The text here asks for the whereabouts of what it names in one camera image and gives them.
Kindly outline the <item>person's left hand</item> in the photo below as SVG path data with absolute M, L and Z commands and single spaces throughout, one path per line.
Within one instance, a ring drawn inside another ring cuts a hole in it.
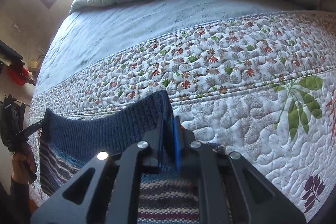
M 29 184 L 29 177 L 24 166 L 24 162 L 29 165 L 29 169 L 32 173 L 37 172 L 37 166 L 34 159 L 33 152 L 31 150 L 31 146 L 29 144 L 25 144 L 23 146 L 23 152 L 15 152 L 12 155 L 12 179 L 17 183 L 28 185 Z

